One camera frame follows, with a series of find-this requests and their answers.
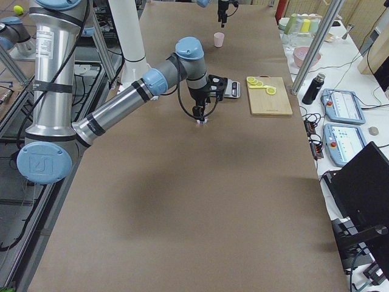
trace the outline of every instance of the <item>wooden cutting board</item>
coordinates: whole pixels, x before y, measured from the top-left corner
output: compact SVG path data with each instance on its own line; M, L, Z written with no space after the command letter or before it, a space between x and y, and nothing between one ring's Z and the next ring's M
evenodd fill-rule
M274 95L266 93L265 89L250 89L246 82L247 90L249 91L249 100L251 113L261 116L291 116L292 108L286 94L284 81L281 77L258 77L264 85L276 87L277 91Z

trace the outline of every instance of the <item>pink bowl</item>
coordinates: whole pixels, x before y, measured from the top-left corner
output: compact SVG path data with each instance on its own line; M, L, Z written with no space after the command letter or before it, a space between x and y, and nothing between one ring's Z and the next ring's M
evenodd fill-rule
M306 54L308 53L309 47L296 47L293 51L293 58L294 58L294 63L297 65L297 67L301 67ZM316 59L314 60L312 66L315 66L317 62L320 60L322 55L319 53L316 55Z

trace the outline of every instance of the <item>pink cup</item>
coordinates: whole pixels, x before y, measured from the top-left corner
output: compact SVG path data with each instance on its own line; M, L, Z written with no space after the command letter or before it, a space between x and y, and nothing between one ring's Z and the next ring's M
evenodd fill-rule
M224 41L224 33L216 32L213 35L213 41L214 41L215 47L221 47L223 45L223 41Z

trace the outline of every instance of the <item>red object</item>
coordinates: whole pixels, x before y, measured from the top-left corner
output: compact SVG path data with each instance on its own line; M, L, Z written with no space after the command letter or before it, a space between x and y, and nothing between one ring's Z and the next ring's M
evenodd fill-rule
M277 11L275 12L275 20L278 23L281 19L281 17L284 15L285 8L287 6L287 2L289 0L280 0L278 2Z

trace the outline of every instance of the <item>white pole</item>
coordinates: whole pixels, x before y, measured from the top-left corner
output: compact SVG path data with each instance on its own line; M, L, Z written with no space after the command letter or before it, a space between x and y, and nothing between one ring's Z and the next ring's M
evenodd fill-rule
M116 31L126 58L122 74L122 84L127 88L148 71L145 49L136 4L134 0L109 0Z

